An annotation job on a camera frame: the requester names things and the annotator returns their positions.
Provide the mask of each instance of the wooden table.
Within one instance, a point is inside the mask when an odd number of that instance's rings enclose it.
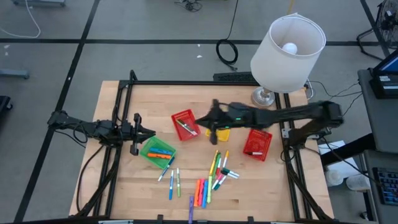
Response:
[[[118,82],[103,82],[93,120],[111,119],[117,86]],[[180,169],[182,195],[180,198],[177,197],[177,187],[174,185],[175,192],[170,201],[170,171],[161,182],[158,182],[162,170],[141,156],[131,155],[130,143],[126,142],[119,165],[111,218],[153,220],[158,214],[163,214],[165,220],[188,220],[189,196],[194,194],[197,179],[208,177],[215,150],[218,149],[223,156],[226,150],[229,150],[227,167],[239,173],[240,178],[227,178],[219,190],[213,191],[211,203],[207,208],[195,209],[193,214],[195,220],[245,221],[248,216],[253,216],[255,221],[294,221],[286,168],[279,158],[282,141],[278,124],[267,130],[273,137],[267,159],[261,162],[242,153],[249,129],[232,129],[228,142],[219,142],[213,146],[204,135],[205,128],[201,127],[200,136],[181,142],[170,118],[170,115],[189,108],[192,109],[196,119],[200,118],[207,114],[213,98],[223,103],[237,101],[252,105],[250,96],[254,88],[254,86],[134,85],[128,120],[132,121],[134,113],[139,113],[142,116],[143,127],[155,130],[158,138],[177,149],[171,168]],[[307,104],[304,91],[291,93],[290,102],[292,106]],[[299,128],[306,122],[308,121],[296,121],[295,124]],[[315,141],[307,141],[306,146],[310,149],[317,148]],[[83,164],[99,147],[97,140],[89,140]],[[332,217],[333,212],[320,157],[308,150],[302,150],[301,155],[307,189],[325,213]],[[88,201],[98,186],[103,156],[104,150],[89,163],[83,174],[80,206]],[[298,189],[297,193],[301,217],[305,217]],[[104,213],[107,194],[108,191],[105,190],[100,214]],[[74,196],[70,214],[76,213],[75,199]]]

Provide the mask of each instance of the white cable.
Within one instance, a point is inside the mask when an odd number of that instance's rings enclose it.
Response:
[[[312,85],[311,85],[311,82],[310,82],[310,80],[309,80],[309,79],[307,79],[307,81],[308,81],[308,84],[310,85],[310,89],[311,89],[311,96],[310,96],[309,98],[307,98],[307,100],[311,100],[311,99],[312,99],[312,97],[313,97]]]
[[[6,33],[6,34],[8,34],[8,35],[11,35],[11,36],[14,36],[14,37],[20,37],[20,38],[30,38],[30,39],[38,38],[38,37],[39,37],[39,35],[42,33],[42,31],[40,30],[40,27],[39,27],[39,25],[37,25],[35,18],[33,18],[33,16],[32,16],[32,13],[30,13],[29,6],[28,6],[28,4],[27,4],[27,0],[25,0],[25,3],[26,3],[26,9],[27,9],[27,12],[29,13],[30,17],[32,18],[32,21],[35,23],[35,25],[36,25],[36,27],[37,27],[37,30],[39,31],[39,33],[37,33],[37,35],[36,35],[36,36],[32,37],[32,36],[24,36],[24,35],[16,35],[16,34],[12,34],[12,33],[10,33],[10,32],[7,32],[6,30],[4,30],[4,29],[3,29],[3,28],[1,28],[1,27],[0,27],[0,30],[1,30],[1,31],[3,31],[3,32],[5,32],[5,33]]]

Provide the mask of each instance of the marker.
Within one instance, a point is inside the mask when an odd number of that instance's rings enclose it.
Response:
[[[216,153],[214,154],[214,158],[213,158],[213,162],[211,163],[209,175],[213,175],[213,169],[216,164],[217,154],[218,154],[218,150],[216,150]]]
[[[215,187],[215,190],[217,190],[217,189],[221,186],[221,184],[223,184],[223,182],[224,182],[225,179],[226,179],[226,176],[224,176],[224,177],[222,178],[222,180],[217,184],[217,186]]]
[[[235,178],[235,179],[238,178],[237,176],[235,176],[235,175],[233,175],[233,174],[231,174],[229,172],[225,172],[224,170],[222,170],[221,173],[224,174],[224,175],[227,175],[228,177],[232,177],[232,178]]]
[[[172,155],[173,153],[164,149],[157,149],[157,148],[150,148],[150,152],[154,153],[160,153],[160,154],[166,154],[166,155]]]
[[[194,201],[193,201],[193,206],[194,207],[198,206],[199,189],[200,189],[200,180],[197,181],[197,189],[195,191],[195,198],[194,198]]]
[[[260,156],[262,155],[262,152],[245,152],[247,155],[254,155],[254,156]]]
[[[201,201],[203,200],[203,188],[205,186],[205,180],[200,179],[200,188],[199,188],[199,197],[198,197],[198,206],[201,206]]]
[[[223,168],[224,168],[225,165],[226,165],[226,160],[228,159],[228,156],[229,156],[229,151],[227,150],[227,151],[226,151],[226,154],[225,154],[225,156],[224,156]]]
[[[158,153],[148,153],[147,157],[160,158],[160,159],[171,159],[172,158],[172,156],[170,156],[170,155],[164,155],[164,154],[158,154]]]
[[[172,176],[170,178],[170,193],[169,193],[169,200],[173,197],[173,179],[174,179],[174,170],[172,170]]]
[[[188,216],[188,223],[192,224],[193,218],[193,196],[189,196],[189,216]]]
[[[219,175],[218,175],[216,181],[215,181],[214,184],[213,184],[213,187],[212,187],[213,190],[214,190],[214,188],[216,187],[216,185],[218,184],[218,182],[221,180],[221,178],[223,178],[223,176],[224,176],[223,174],[219,174]]]
[[[220,156],[221,156],[221,153],[217,153],[216,163],[214,164],[213,174],[211,175],[213,180],[216,179],[216,171],[217,171],[216,167],[218,166],[218,159],[220,158]]]
[[[162,174],[160,175],[159,179],[157,179],[157,181],[162,180],[164,174],[166,173],[166,171],[169,169],[170,165],[173,163],[174,161],[174,156],[173,158],[169,161],[169,164],[167,164],[167,167],[163,170]]]
[[[206,208],[206,198],[207,198],[207,188],[208,188],[209,181],[205,180],[205,186],[203,188],[203,201],[201,202],[201,207]]]
[[[181,190],[180,190],[180,169],[177,168],[177,196],[181,197]]]
[[[198,133],[193,130],[190,126],[188,126],[187,124],[185,124],[185,122],[183,122],[181,119],[176,120],[177,124],[179,124],[183,129],[187,130],[189,133],[191,133],[192,135],[197,135]]]
[[[211,202],[211,181],[213,181],[213,177],[209,176],[209,183],[207,186],[207,203]]]
[[[239,174],[237,174],[237,173],[235,173],[235,172],[233,172],[233,171],[231,171],[231,170],[229,170],[227,168],[223,168],[223,171],[228,172],[228,173],[230,173],[232,175],[235,175],[236,177],[239,177]]]
[[[220,174],[220,168],[221,168],[221,154],[218,157],[218,165],[217,165],[216,175]]]

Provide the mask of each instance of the white lampshade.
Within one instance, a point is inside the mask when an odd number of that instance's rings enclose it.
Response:
[[[296,54],[282,50],[287,43],[297,46]],[[298,14],[281,17],[271,24],[251,60],[253,77],[270,91],[288,93],[299,90],[325,44],[325,33],[310,19]]]

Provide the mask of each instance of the monitor screen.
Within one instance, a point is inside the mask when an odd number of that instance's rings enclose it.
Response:
[[[385,65],[383,65],[380,70],[385,72],[398,72],[398,57],[392,58]]]

